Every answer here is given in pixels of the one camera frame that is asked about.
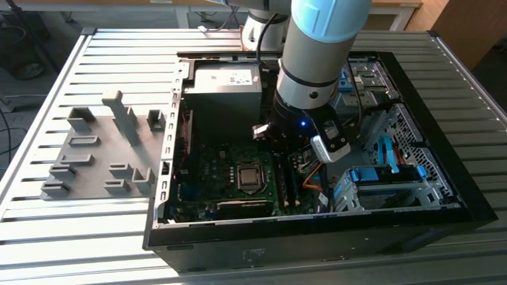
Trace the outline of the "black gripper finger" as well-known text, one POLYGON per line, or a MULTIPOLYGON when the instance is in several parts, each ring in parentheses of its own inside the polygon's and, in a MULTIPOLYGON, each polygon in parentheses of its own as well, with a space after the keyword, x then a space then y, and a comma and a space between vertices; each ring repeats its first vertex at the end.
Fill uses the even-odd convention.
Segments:
POLYGON ((253 139, 261 151, 273 151, 273 136, 269 124, 253 127, 253 139))

